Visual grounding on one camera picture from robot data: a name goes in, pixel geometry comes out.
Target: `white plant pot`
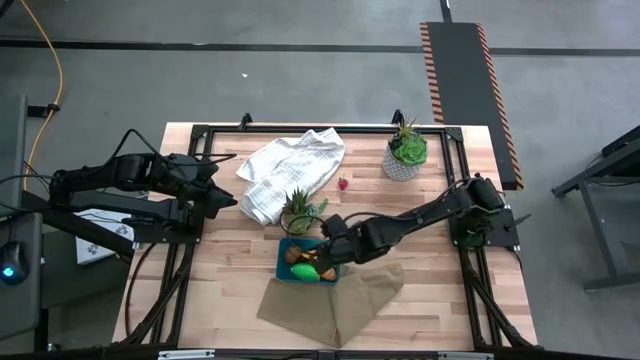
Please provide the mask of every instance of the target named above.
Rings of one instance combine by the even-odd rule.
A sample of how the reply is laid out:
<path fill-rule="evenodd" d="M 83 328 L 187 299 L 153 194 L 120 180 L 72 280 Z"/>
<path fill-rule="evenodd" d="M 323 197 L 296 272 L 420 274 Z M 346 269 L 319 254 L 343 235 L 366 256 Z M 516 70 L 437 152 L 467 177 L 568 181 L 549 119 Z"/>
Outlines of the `white plant pot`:
<path fill-rule="evenodd" d="M 384 153 L 384 160 L 382 161 L 382 169 L 384 173 L 390 179 L 397 181 L 407 181 L 413 179 L 422 165 L 407 166 L 400 160 L 396 159 L 391 152 L 391 148 L 387 145 L 387 151 Z"/>

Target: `wooden tabletop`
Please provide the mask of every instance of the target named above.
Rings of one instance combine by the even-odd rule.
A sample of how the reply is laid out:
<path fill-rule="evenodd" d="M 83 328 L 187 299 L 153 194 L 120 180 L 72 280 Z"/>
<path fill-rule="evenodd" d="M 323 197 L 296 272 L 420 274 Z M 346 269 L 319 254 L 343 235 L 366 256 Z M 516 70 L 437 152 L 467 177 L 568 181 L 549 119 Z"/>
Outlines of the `wooden tabletop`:
<path fill-rule="evenodd" d="M 192 123 L 167 124 L 162 153 L 186 153 Z M 480 172 L 500 185 L 487 127 L 462 127 L 471 174 Z M 237 153 L 220 164 L 214 181 L 242 199 L 245 181 L 235 172 L 253 152 L 277 137 L 300 134 L 217 134 L 214 153 Z M 312 202 L 329 200 L 325 215 L 356 211 L 399 214 L 433 200 L 446 187 L 440 140 L 427 136 L 427 163 L 408 182 L 388 179 L 381 168 L 388 135 L 341 134 L 347 152 L 342 165 Z M 338 189 L 338 178 L 349 187 Z M 312 235 L 320 235 L 313 229 Z M 240 211 L 223 209 L 205 224 L 191 270 L 180 336 L 180 347 L 199 348 L 324 348 L 326 345 L 256 318 L 269 279 L 274 277 L 278 240 L 284 232 L 263 227 Z M 141 266 L 133 287 L 131 322 L 135 326 L 158 296 L 167 246 L 158 245 Z M 530 342 L 536 343 L 522 273 L 513 254 L 487 248 L 493 292 L 497 303 Z M 134 266 L 139 258 L 136 254 Z M 343 349 L 367 350 L 470 350 L 473 348 L 462 275 L 457 251 L 450 244 L 446 222 L 406 236 L 388 255 L 359 267 L 374 268 L 400 263 L 405 285 L 391 301 Z M 489 341 L 484 307 L 479 305 L 483 334 Z M 165 318 L 166 336 L 173 303 Z M 124 338 L 124 311 L 113 340 Z"/>

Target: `white cloth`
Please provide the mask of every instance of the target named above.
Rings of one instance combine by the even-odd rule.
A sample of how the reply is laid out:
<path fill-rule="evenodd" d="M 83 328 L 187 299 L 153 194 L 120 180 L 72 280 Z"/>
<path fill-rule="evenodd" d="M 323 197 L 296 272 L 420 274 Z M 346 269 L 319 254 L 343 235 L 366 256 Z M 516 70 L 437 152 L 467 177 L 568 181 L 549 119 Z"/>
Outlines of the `white cloth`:
<path fill-rule="evenodd" d="M 301 138 L 278 138 L 253 153 L 236 172 L 247 180 L 242 211 L 262 225 L 277 224 L 286 195 L 314 193 L 336 172 L 346 147 L 331 128 Z"/>

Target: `green vegetable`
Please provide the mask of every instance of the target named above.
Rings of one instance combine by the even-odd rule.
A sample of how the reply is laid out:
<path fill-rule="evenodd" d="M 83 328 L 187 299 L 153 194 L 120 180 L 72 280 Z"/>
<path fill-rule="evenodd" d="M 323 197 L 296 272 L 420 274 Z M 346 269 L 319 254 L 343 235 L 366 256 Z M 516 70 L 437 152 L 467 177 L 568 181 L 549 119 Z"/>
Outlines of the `green vegetable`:
<path fill-rule="evenodd" d="M 422 165 L 427 162 L 427 142 L 418 134 L 402 137 L 393 156 L 407 166 Z"/>
<path fill-rule="evenodd" d="M 316 272 L 316 269 L 311 264 L 297 264 L 291 267 L 291 272 L 298 279 L 307 282 L 320 281 L 320 274 Z"/>

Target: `orange and black hazard tape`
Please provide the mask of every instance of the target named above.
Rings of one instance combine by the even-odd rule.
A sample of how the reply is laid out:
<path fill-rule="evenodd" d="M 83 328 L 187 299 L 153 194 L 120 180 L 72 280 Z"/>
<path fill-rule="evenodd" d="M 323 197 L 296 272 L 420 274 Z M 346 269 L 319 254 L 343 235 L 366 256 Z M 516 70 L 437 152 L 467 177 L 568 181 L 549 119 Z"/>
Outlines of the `orange and black hazard tape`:
<path fill-rule="evenodd" d="M 438 77 L 436 75 L 436 65 L 433 62 L 433 51 L 431 50 L 431 39 L 426 23 L 420 24 L 420 37 L 422 38 L 422 50 L 424 51 L 424 64 L 427 67 L 427 81 L 429 81 L 429 94 L 431 96 L 431 107 L 433 108 L 433 120 L 436 124 L 444 124 L 442 114 L 442 104 L 440 103 L 440 89 L 438 88 Z"/>
<path fill-rule="evenodd" d="M 502 128 L 504 130 L 504 136 L 507 139 L 507 146 L 509 147 L 509 155 L 511 156 L 511 164 L 513 165 L 513 172 L 516 174 L 516 189 L 524 189 L 524 181 L 520 174 L 520 165 L 518 165 L 518 158 L 516 157 L 516 149 L 513 144 L 513 138 L 511 137 L 511 130 L 509 129 L 509 122 L 507 121 L 507 114 L 504 111 L 504 103 L 502 102 L 502 96 L 500 95 L 500 89 L 498 88 L 498 79 L 496 78 L 496 72 L 493 69 L 493 61 L 489 54 L 489 46 L 487 45 L 487 38 L 484 35 L 484 29 L 480 24 L 478 26 L 478 35 L 480 36 L 480 44 L 484 51 L 484 58 L 487 62 L 487 69 L 489 70 L 489 78 L 491 79 L 491 85 L 493 86 L 493 94 L 496 98 L 496 105 L 498 105 L 498 112 L 500 113 L 500 120 L 502 121 Z"/>

